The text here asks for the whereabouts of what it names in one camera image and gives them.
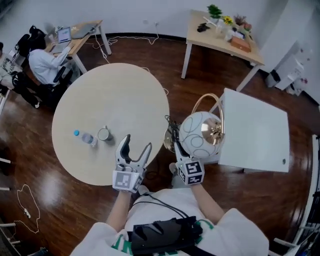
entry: black device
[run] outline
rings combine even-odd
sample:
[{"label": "black device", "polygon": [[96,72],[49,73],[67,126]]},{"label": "black device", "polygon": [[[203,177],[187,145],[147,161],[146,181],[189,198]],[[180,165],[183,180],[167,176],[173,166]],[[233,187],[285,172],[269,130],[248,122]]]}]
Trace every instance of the black device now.
[{"label": "black device", "polygon": [[206,31],[207,29],[210,29],[210,27],[207,26],[207,23],[201,23],[197,30],[199,33],[203,32],[203,31]]},{"label": "black device", "polygon": [[134,255],[172,252],[195,245],[203,230],[196,224],[196,217],[155,221],[134,225],[131,250]]}]

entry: gold handle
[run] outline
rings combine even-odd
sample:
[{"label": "gold handle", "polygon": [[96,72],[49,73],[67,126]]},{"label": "gold handle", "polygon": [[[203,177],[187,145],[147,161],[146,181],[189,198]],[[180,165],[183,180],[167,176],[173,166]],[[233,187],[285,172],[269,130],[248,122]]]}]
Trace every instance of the gold handle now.
[{"label": "gold handle", "polygon": [[218,108],[219,108],[219,113],[220,113],[220,118],[221,118],[221,134],[224,135],[225,134],[225,118],[224,118],[224,112],[222,109],[222,104],[220,99],[218,98],[217,95],[213,94],[213,93],[206,93],[204,95],[202,95],[198,101],[195,103],[193,110],[191,112],[191,114],[193,114],[194,112],[196,112],[199,104],[201,103],[202,99],[205,97],[212,97],[215,99],[216,103],[218,104]]}]

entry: trash can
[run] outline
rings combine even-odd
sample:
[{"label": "trash can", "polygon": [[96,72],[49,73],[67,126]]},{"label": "trash can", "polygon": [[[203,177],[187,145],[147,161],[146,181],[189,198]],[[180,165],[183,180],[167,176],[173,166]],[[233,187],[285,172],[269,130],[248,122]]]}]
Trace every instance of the trash can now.
[{"label": "trash can", "polygon": [[275,70],[272,70],[270,74],[265,79],[265,84],[267,87],[274,87],[277,83],[281,81],[280,76]]}]

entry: laptop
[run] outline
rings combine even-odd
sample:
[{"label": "laptop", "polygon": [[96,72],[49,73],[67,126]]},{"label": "laptop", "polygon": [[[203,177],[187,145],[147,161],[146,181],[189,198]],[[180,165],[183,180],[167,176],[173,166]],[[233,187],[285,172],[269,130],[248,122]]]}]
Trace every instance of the laptop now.
[{"label": "laptop", "polygon": [[95,33],[97,25],[98,23],[96,22],[83,25],[76,33],[73,34],[72,39],[81,39],[88,34]]},{"label": "laptop", "polygon": [[50,53],[52,54],[61,53],[69,45],[71,41],[71,28],[68,26],[68,27],[59,29],[57,31],[57,36],[58,36],[58,44],[51,49]]}]

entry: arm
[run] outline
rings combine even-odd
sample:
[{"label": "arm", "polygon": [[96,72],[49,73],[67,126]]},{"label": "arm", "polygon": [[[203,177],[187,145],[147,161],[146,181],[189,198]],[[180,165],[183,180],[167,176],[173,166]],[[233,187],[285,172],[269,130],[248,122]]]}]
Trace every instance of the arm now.
[{"label": "arm", "polygon": [[120,191],[106,220],[106,223],[117,232],[120,232],[127,222],[130,200],[131,193]]},{"label": "arm", "polygon": [[67,46],[57,57],[54,57],[53,55],[48,53],[47,57],[45,58],[45,62],[47,63],[48,67],[57,69],[59,66],[61,66],[68,56],[70,50],[71,48]]},{"label": "arm", "polygon": [[190,187],[203,215],[213,224],[217,224],[225,214],[224,210],[222,210],[200,183],[191,185]]}]

